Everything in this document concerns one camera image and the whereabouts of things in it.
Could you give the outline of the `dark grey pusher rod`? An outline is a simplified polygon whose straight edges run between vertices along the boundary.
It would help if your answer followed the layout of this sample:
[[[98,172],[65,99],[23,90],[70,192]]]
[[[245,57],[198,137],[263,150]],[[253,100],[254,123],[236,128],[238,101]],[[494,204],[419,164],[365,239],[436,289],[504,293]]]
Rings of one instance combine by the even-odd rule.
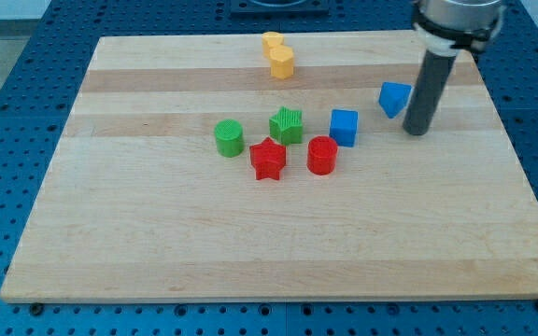
[[[425,52],[404,115],[403,129],[407,133],[421,136],[428,132],[455,61],[455,56],[440,56],[429,50]]]

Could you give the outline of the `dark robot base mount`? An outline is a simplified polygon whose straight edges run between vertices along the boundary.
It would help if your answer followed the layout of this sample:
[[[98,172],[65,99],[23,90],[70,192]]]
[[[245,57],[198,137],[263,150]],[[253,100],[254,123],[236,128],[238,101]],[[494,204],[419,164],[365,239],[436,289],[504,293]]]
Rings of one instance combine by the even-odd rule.
[[[232,16],[326,14],[329,0],[229,0]]]

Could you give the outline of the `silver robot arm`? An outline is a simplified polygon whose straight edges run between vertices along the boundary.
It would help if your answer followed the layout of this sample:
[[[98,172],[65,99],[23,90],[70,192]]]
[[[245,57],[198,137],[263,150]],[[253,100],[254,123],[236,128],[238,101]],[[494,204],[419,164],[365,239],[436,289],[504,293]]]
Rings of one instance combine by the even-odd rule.
[[[462,50],[481,53],[503,27],[502,0],[418,0],[413,4],[412,28],[425,44],[418,78],[403,129],[424,135]]]

